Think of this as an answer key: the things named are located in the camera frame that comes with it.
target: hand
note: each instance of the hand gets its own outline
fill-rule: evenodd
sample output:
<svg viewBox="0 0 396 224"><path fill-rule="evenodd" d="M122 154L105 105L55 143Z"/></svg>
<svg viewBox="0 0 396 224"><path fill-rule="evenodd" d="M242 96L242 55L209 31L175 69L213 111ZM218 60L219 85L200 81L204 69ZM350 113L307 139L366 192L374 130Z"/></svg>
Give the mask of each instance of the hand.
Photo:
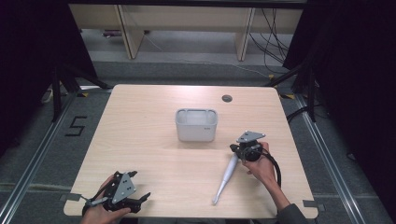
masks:
<svg viewBox="0 0 396 224"><path fill-rule="evenodd" d="M107 184L113 175L109 176L108 179L101 185L100 189ZM96 198L101 199L103 198L104 191ZM84 217L81 220L81 224L115 224L117 223L116 220L125 216L126 214L131 212L131 208L122 208L120 210L114 212L107 212L106 209L101 205L98 204L95 207L89 208L85 213Z"/></svg>
<svg viewBox="0 0 396 224"><path fill-rule="evenodd" d="M270 148L268 143L260 142L260 144L269 153ZM249 175L254 175L264 184L268 192L270 192L278 211L290 205L289 200L286 198L280 186L276 183L274 165L270 160L261 155L257 161L245 161L243 165L248 168L247 173Z"/></svg>

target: gray floor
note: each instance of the gray floor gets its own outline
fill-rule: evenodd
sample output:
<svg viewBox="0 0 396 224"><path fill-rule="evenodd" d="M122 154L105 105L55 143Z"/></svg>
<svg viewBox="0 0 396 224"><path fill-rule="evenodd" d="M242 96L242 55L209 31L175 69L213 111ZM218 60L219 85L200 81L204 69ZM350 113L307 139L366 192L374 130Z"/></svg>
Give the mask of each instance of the gray floor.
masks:
<svg viewBox="0 0 396 224"><path fill-rule="evenodd" d="M120 37L105 38L102 31L84 30L82 36L94 61L99 78L109 84L199 84L260 86L272 73L263 66L263 53L249 43L244 62L236 60L232 34L198 32L150 32L144 39L137 58L129 60ZM289 44L291 36L281 36ZM266 57L272 70L285 72L275 60ZM91 85L84 80L81 85ZM277 87L280 93L290 93L292 80ZM79 166L91 142L95 128L110 93L90 93L77 97L61 123L59 132L24 195L11 223L78 223L80 217L63 213L62 194L69 192ZM296 100L281 99L285 114L298 109ZM41 106L35 119L26 127L21 144L10 148L0 159L0 204L7 200L19 181L41 140L46 135L52 116L51 103ZM67 137L76 130L69 126L75 116L86 116L78 125L85 126L80 137ZM353 194L366 223L392 223L359 165L348 159L348 149L342 136L323 107L316 108L317 125L332 153L343 180ZM290 123L296 146L316 202L324 207L311 223L354 223L334 186L316 143L303 116ZM274 223L273 220L261 220Z"/></svg>

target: white plastic spatula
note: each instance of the white plastic spatula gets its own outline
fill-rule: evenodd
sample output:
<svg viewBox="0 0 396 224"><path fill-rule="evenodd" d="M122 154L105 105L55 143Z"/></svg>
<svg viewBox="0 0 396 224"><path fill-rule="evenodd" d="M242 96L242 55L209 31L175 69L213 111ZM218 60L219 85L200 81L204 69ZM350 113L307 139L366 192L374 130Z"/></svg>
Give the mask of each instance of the white plastic spatula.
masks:
<svg viewBox="0 0 396 224"><path fill-rule="evenodd" d="M233 174L233 170L235 169L237 163L238 163L238 156L236 156L236 154L234 153L233 156L231 157L230 162L228 163L227 169L225 170L218 194L216 194L216 196L212 200L213 205L216 205L218 203L219 196L223 191L224 187L226 186L226 184L228 183L228 181L230 180L231 175Z"/></svg>

